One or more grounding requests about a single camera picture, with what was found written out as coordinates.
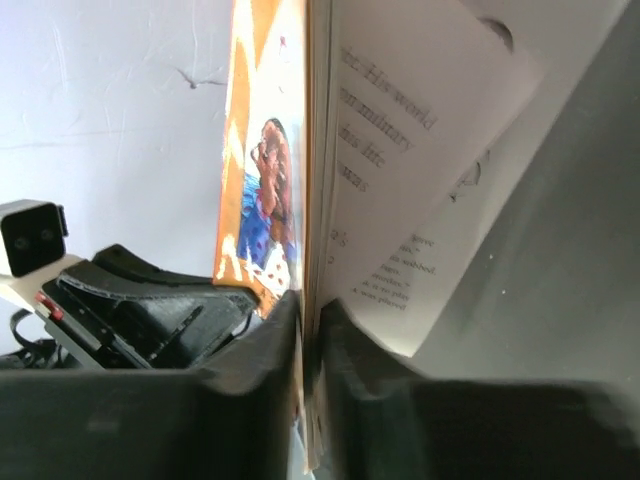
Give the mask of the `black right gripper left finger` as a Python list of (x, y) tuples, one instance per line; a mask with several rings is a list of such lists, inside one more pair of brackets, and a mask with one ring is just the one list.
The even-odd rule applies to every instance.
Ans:
[(284, 479), (299, 300), (188, 370), (1, 375), (5, 479)]

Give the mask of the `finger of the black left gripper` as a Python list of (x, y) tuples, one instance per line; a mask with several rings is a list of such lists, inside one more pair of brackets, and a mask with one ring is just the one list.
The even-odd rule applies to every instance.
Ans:
[[(135, 255), (120, 244), (97, 254)], [(250, 320), (259, 304), (248, 287), (216, 286), (208, 277), (149, 264), (148, 283), (115, 281), (120, 302), (107, 316), (149, 361), (148, 369), (186, 369), (210, 357), (231, 341), (233, 331)]]

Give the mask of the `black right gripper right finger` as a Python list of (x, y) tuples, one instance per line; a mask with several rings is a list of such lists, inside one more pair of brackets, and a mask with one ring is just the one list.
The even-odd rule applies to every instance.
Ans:
[(582, 381), (421, 375), (339, 302), (321, 313), (327, 425), (338, 479), (635, 479), (632, 410)]

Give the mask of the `orange Othello book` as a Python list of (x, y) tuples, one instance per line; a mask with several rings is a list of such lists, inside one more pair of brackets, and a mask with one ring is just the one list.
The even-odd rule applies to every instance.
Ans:
[(326, 450), (320, 310), (410, 357), (621, 1), (237, 1), (213, 280), (300, 294), (305, 466)]

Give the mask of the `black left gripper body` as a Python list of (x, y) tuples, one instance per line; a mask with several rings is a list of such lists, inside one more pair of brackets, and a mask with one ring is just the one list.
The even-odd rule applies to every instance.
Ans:
[(115, 281), (150, 281), (150, 264), (133, 254), (65, 254), (49, 263), (14, 266), (1, 259), (1, 297), (38, 315), (45, 330), (84, 365), (148, 369), (149, 361), (116, 332), (107, 316), (120, 302)]

